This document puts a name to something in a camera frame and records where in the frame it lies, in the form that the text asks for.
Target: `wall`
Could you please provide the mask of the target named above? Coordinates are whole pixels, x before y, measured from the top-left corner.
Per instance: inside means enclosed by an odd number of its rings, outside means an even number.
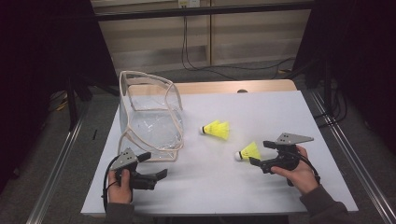
[[[92,0],[92,5],[96,13],[178,7],[177,1],[150,0],[146,4],[130,5],[120,4],[120,1],[110,1],[115,6],[103,7],[98,5],[98,0]],[[209,7],[210,4],[242,6],[279,2],[202,0],[201,7]],[[309,12],[296,10],[188,17],[189,59],[200,66],[293,57],[300,46]],[[100,26],[116,69],[151,72],[182,68],[183,18],[101,21]]]

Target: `white table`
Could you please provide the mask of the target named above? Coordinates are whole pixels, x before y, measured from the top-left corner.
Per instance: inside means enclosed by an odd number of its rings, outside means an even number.
[[[185,146],[178,152],[177,161],[138,165],[137,171],[141,174],[156,173],[166,168],[168,177],[159,181],[155,190],[134,191],[136,213],[140,216],[175,217],[305,212],[299,200],[300,193],[289,187],[284,177],[265,175],[259,167],[250,165],[248,161],[238,162],[233,157],[235,151],[255,141],[262,160],[272,159],[277,155],[276,151],[264,148],[262,141],[275,141],[283,132],[314,137],[314,141],[300,145],[307,149],[309,160],[321,176],[321,183],[336,201],[346,205],[348,211],[357,211],[357,205],[302,94],[292,88],[291,91],[268,92],[251,92],[248,86],[242,89],[249,93],[183,94],[180,91]],[[215,119],[230,122],[229,140],[199,134],[199,127]],[[105,215],[101,198],[103,178],[107,165],[117,154],[119,138],[118,111],[82,214]]]

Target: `wire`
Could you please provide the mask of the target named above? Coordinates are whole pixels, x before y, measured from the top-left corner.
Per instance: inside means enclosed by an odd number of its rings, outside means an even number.
[[[187,17],[184,17],[184,29],[183,30],[184,30],[184,32],[183,32],[184,35],[183,35],[183,47],[182,47],[182,51],[181,51],[181,62],[183,64],[183,67],[186,70],[188,70],[188,71],[207,71],[207,72],[216,73],[218,75],[221,75],[223,77],[227,77],[227,78],[232,79],[232,80],[237,80],[237,79],[235,79],[233,77],[226,76],[226,75],[224,75],[224,74],[222,74],[220,72],[210,70],[210,68],[233,68],[233,69],[242,69],[242,70],[252,70],[252,71],[254,71],[254,70],[264,70],[264,69],[270,69],[270,68],[276,67],[276,73],[271,78],[271,79],[274,79],[278,75],[277,70],[278,70],[279,66],[282,63],[295,60],[295,57],[289,57],[289,58],[287,58],[287,59],[285,59],[285,60],[283,60],[283,61],[281,61],[279,63],[273,64],[273,65],[270,65],[270,66],[265,66],[265,67],[257,67],[257,68],[248,68],[248,67],[232,66],[232,65],[213,65],[213,66],[204,66],[204,67],[198,68],[198,67],[195,67],[194,65],[192,65],[192,63],[190,62],[190,59],[189,59],[188,44],[187,44],[187,39],[188,39],[188,35],[187,35]],[[186,55],[187,63],[189,64],[189,66],[191,68],[186,67],[186,64],[184,64],[184,54]]]
[[[110,170],[111,165],[113,164],[114,161],[116,161],[119,158],[119,156],[116,156],[113,160],[111,160],[111,162],[108,164],[107,169],[106,169],[106,173],[105,173],[105,178],[103,181],[103,194],[102,194],[102,198],[103,198],[103,207],[105,208],[105,211],[107,210],[107,190],[108,188],[110,188],[110,186],[112,186],[113,184],[117,183],[117,181],[111,183],[108,187],[107,187],[107,176],[108,176],[108,172]]]
[[[317,180],[318,184],[320,184],[320,176],[318,174],[318,171],[317,169],[315,169],[314,165],[312,165],[311,161],[307,157],[299,153],[292,153],[288,151],[282,151],[282,153],[297,157],[300,161],[305,162],[312,169],[312,171],[314,172],[315,179]]]
[[[335,97],[338,94],[338,91],[339,91],[338,88],[335,89],[335,94],[334,94],[334,97],[332,98],[332,111],[325,111],[325,112],[323,112],[323,113],[321,113],[319,115],[315,115],[314,119],[319,119],[319,118],[322,118],[324,116],[332,116],[337,109],[338,109],[337,116],[340,114],[340,112],[341,112],[340,103],[339,103],[338,98]]]
[[[339,94],[341,94],[341,96],[342,96],[342,98],[343,98],[343,101],[344,101],[344,110],[345,110],[345,111],[344,111],[344,114],[343,114],[343,116],[342,116],[341,118],[339,118],[339,117],[341,116],[341,103],[339,102],[339,99],[338,99]],[[319,126],[318,126],[319,128],[324,128],[324,127],[328,127],[328,126],[330,126],[330,125],[337,124],[337,123],[341,122],[342,120],[344,120],[344,119],[347,117],[347,111],[348,111],[348,109],[347,109],[347,98],[345,97],[344,93],[343,93],[342,91],[340,91],[340,88],[339,88],[339,87],[337,88],[336,94],[334,95],[334,102],[336,102],[336,104],[337,104],[337,106],[338,106],[338,113],[337,113],[337,115],[334,116],[334,117],[332,118],[332,120],[327,121],[326,123],[319,125]]]

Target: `sleeve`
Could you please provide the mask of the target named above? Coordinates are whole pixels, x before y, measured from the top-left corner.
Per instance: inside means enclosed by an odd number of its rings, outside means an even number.
[[[319,186],[300,198],[310,215],[310,223],[357,223],[349,215],[343,203],[336,202],[323,186]]]
[[[105,224],[131,224],[134,221],[134,205],[108,203]]]

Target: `metal rail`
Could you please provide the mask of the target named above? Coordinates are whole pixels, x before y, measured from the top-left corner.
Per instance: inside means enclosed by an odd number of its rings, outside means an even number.
[[[74,129],[67,135],[58,160],[55,162],[49,178],[47,179],[46,185],[41,190],[40,196],[35,202],[35,206],[30,213],[26,224],[40,224],[43,221],[44,215],[46,215],[47,213],[47,209],[50,205],[50,201],[55,192],[56,186],[61,179],[62,172],[64,171],[64,167],[66,165],[70,151],[72,150],[73,145],[76,142],[78,132],[81,128],[81,123],[87,115],[89,104],[90,102],[86,102],[82,105],[82,108],[80,110],[81,116],[79,117]]]
[[[321,98],[318,92],[312,92],[312,98],[314,99],[319,111],[321,113],[325,113],[325,108],[323,106],[323,99]],[[325,116],[326,122],[335,122],[335,119],[329,116]],[[340,148],[346,155],[350,165],[361,181],[364,189],[372,200],[375,208],[377,209],[379,215],[382,217],[385,223],[387,224],[396,224],[396,216],[393,211],[393,208],[390,206],[387,198],[385,197],[382,190],[372,179],[370,174],[367,172],[364,167],[361,159],[358,154],[355,152],[353,146],[349,143],[340,126],[337,123],[331,124],[330,129],[332,130],[332,134],[335,137],[335,140],[338,142]]]
[[[315,3],[314,1],[305,1],[297,3],[262,4],[251,6],[171,8],[135,12],[96,13],[92,16],[74,15],[56,18],[56,21],[123,21],[264,11],[290,11],[311,9],[316,5],[318,5],[318,3]]]

